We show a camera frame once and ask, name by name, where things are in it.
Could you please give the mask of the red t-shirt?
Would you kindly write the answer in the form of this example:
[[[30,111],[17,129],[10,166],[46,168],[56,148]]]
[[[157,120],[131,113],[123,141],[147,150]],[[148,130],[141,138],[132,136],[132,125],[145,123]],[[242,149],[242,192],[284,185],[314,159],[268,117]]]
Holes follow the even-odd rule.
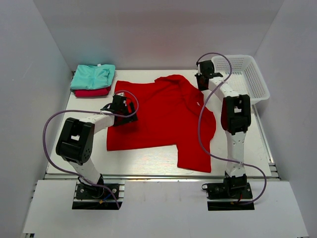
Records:
[[[108,128],[108,151],[176,145],[179,168],[211,172],[211,158],[203,149],[210,150],[216,119],[202,108],[203,93],[184,76],[160,77],[153,83],[118,81],[115,90],[136,97],[138,120]]]

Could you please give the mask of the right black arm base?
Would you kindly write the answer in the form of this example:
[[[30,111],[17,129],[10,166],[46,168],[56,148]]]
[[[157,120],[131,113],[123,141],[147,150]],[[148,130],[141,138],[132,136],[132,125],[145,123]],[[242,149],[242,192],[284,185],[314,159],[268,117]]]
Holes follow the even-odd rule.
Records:
[[[223,182],[205,183],[209,211],[251,211],[255,209],[253,194],[247,176],[225,176]]]

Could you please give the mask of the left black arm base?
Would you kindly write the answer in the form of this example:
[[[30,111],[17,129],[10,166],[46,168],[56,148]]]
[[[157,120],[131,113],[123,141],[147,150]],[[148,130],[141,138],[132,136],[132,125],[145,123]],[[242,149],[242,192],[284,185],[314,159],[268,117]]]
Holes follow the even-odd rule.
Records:
[[[119,210],[123,203],[124,184],[122,182],[105,183],[100,176],[99,185],[92,186],[82,182],[78,178],[75,186],[72,210]]]

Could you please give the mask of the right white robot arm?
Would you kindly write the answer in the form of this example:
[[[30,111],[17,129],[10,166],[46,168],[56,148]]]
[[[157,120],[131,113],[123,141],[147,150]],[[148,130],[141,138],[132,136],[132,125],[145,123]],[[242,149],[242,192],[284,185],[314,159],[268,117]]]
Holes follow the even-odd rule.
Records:
[[[197,63],[195,75],[199,90],[210,90],[222,102],[220,123],[227,138],[227,165],[225,176],[241,178],[246,175],[244,141],[251,125],[251,102],[247,94],[239,94],[222,81],[223,75],[215,71],[211,60]]]

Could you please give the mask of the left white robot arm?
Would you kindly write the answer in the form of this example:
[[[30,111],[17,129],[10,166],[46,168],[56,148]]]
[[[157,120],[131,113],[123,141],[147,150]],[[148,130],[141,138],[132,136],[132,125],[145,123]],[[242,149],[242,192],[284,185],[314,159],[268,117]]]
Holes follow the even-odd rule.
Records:
[[[79,180],[88,185],[87,191],[94,198],[104,194],[102,175],[91,159],[94,136],[111,127],[137,121],[139,102],[135,96],[127,97],[126,91],[113,95],[112,102],[99,112],[83,119],[67,118],[59,136],[56,154],[67,161],[77,173]]]

